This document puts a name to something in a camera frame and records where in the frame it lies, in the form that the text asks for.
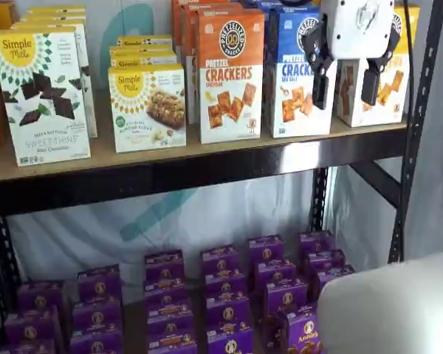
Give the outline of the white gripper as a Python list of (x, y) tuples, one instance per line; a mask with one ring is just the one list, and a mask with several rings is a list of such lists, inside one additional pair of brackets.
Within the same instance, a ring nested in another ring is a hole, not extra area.
[(361, 99), (375, 105), (380, 76), (393, 57), (401, 26), (394, 21), (394, 2), (383, 0), (322, 1), (314, 27), (302, 35), (304, 54), (313, 73), (312, 102), (326, 109), (329, 69), (337, 60), (368, 58)]

